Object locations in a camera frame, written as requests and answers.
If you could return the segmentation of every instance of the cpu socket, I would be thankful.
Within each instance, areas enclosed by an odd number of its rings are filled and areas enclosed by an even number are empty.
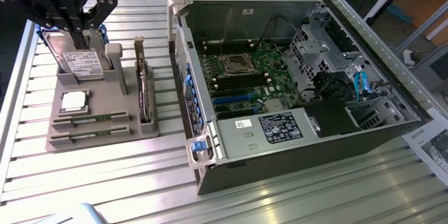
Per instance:
[[[225,75],[227,76],[255,72],[254,63],[249,54],[223,56],[222,61],[225,62]]]

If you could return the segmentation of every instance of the white sticker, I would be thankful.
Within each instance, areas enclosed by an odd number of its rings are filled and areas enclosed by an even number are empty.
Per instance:
[[[66,52],[63,55],[75,76],[103,74],[99,55],[95,51]]]
[[[251,119],[247,120],[241,120],[241,121],[235,121],[237,124],[237,128],[246,128],[246,127],[251,127],[253,123],[251,123]]]
[[[253,15],[254,9],[243,9],[243,15]]]
[[[81,123],[94,123],[94,122],[97,122],[97,119],[78,120],[78,121],[74,121],[73,123],[81,124]]]
[[[81,138],[86,138],[86,137],[94,137],[97,136],[97,134],[89,134],[89,135],[82,135],[82,136],[73,136],[70,137],[71,139],[81,139]]]

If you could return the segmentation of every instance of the aluminum slotted table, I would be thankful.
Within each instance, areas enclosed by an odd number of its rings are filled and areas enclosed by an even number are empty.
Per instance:
[[[146,37],[162,136],[59,153],[45,149],[58,65],[29,22],[0,117],[0,223],[33,223],[82,202],[113,223],[447,223],[447,186],[402,139],[366,155],[197,195],[166,10],[166,0],[121,0],[106,21],[111,42],[126,49],[125,66],[135,62],[134,37]]]

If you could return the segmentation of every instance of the power supply label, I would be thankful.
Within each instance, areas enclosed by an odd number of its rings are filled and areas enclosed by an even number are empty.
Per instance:
[[[259,117],[266,138],[271,144],[303,138],[291,112]]]

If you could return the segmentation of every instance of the paper document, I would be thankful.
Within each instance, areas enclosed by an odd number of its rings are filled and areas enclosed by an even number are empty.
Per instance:
[[[429,113],[434,120],[402,137],[448,185],[448,119],[435,108]]]

